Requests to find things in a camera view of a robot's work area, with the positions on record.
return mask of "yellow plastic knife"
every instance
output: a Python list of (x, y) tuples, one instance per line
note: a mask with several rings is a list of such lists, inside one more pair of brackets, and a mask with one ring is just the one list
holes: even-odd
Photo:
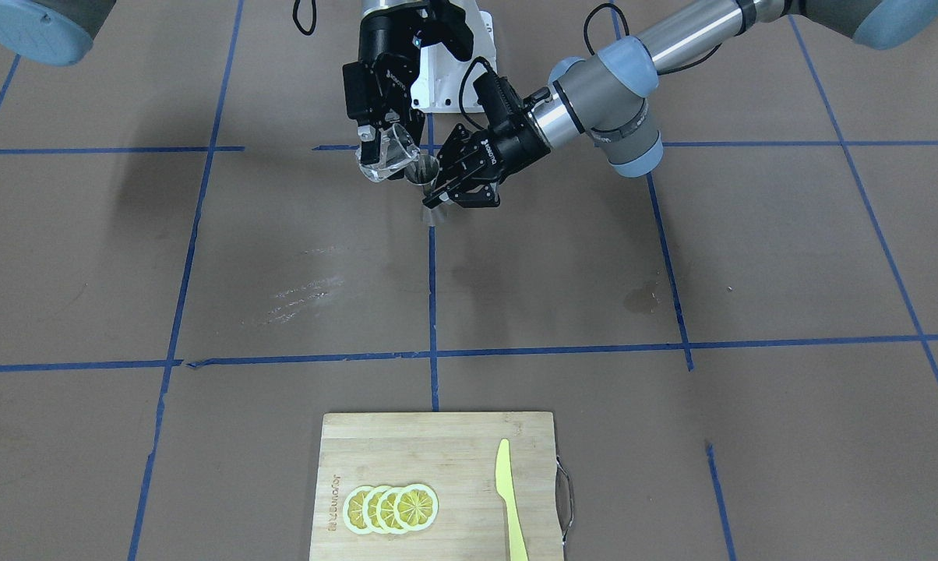
[(525, 536), (518, 519), (518, 503), (514, 498), (514, 477), (511, 475), (511, 443), (500, 441), (497, 449), (497, 493), (507, 505), (507, 535), (511, 542), (511, 561), (528, 561)]

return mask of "floor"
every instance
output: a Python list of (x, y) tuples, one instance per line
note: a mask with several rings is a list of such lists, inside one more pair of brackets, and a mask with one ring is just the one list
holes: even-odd
[[(481, 3), (522, 93), (584, 52), (593, 2)], [(938, 21), (758, 25), (650, 177), (581, 139), (429, 228), (335, 150), (358, 3), (287, 5), (0, 48), (0, 560), (306, 559), (331, 411), (553, 411), (571, 559), (938, 560)]]

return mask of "blue joint cap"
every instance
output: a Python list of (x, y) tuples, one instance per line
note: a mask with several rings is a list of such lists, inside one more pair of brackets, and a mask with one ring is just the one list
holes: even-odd
[(552, 67), (551, 73), (548, 74), (548, 82), (552, 84), (556, 79), (562, 78), (562, 75), (566, 74), (573, 65), (583, 61), (584, 60), (580, 57), (568, 57), (558, 61), (558, 63)]
[(30, 0), (0, 0), (0, 43), (27, 59), (70, 66), (93, 42), (80, 25), (55, 10)]
[(938, 16), (938, 0), (885, 0), (857, 28), (853, 40), (879, 51), (919, 35)]
[(653, 145), (653, 148), (648, 149), (643, 155), (636, 157), (628, 164), (612, 164), (615, 167), (615, 171), (618, 172), (618, 175), (621, 175), (623, 178), (640, 178), (643, 175), (650, 173), (657, 169), (659, 162), (662, 162), (662, 135), (659, 135), (657, 142)]
[(647, 98), (659, 87), (659, 75), (646, 46), (634, 37), (622, 37), (600, 53), (598, 59), (637, 96)]

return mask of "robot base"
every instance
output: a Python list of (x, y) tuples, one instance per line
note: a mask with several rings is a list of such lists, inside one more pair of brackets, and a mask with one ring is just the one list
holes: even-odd
[[(473, 58), (484, 57), (496, 69), (497, 47), (493, 40), (493, 16), (488, 12), (481, 12), (473, 0), (467, 0), (464, 4), (466, 23), (476, 39)], [(421, 51), (420, 77), (410, 88), (414, 109), (424, 113), (458, 113), (459, 85), (470, 64), (471, 62), (455, 60), (443, 45), (425, 47)], [(484, 69), (476, 65), (469, 77), (465, 98), (462, 100), (466, 113), (483, 113), (483, 107), (479, 105), (479, 99), (476, 99), (476, 93), (472, 89), (474, 79), (483, 72)]]

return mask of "lemon slice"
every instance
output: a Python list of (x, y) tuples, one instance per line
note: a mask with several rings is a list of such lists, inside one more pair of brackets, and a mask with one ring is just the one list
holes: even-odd
[(348, 530), (358, 535), (372, 533), (372, 529), (365, 523), (365, 518), (361, 515), (365, 497), (369, 494), (369, 491), (372, 491), (372, 486), (363, 485), (351, 491), (351, 494), (348, 494), (347, 499), (344, 500), (344, 508), (347, 508), (344, 525), (347, 526)]
[(383, 497), (383, 494), (392, 488), (391, 485), (374, 487), (373, 490), (368, 491), (368, 494), (365, 495), (365, 499), (361, 501), (362, 522), (365, 522), (366, 528), (376, 534), (389, 533), (383, 526), (379, 525), (379, 516), (376, 515), (376, 507), (379, 506), (379, 500)]
[(427, 485), (408, 485), (400, 490), (393, 511), (404, 530), (425, 530), (438, 516), (438, 495)]
[(404, 529), (404, 526), (400, 526), (397, 521), (397, 511), (394, 508), (403, 490), (402, 487), (391, 488), (383, 493), (383, 496), (379, 498), (379, 504), (376, 505), (376, 519), (380, 528), (387, 533), (398, 536), (409, 532), (409, 530)]

